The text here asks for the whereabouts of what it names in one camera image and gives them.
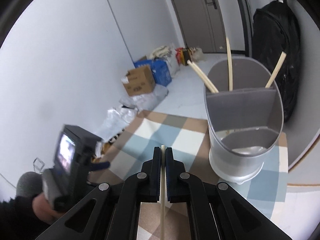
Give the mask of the person's left hand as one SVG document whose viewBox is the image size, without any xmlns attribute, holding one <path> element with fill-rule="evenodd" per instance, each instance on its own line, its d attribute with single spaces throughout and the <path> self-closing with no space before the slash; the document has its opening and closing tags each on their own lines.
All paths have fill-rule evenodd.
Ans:
<svg viewBox="0 0 320 240">
<path fill-rule="evenodd" d="M 44 193 L 39 194 L 33 199 L 32 208 L 36 217 L 48 224 L 54 223 L 64 215 L 64 213 L 59 213 L 51 208 Z"/>
</svg>

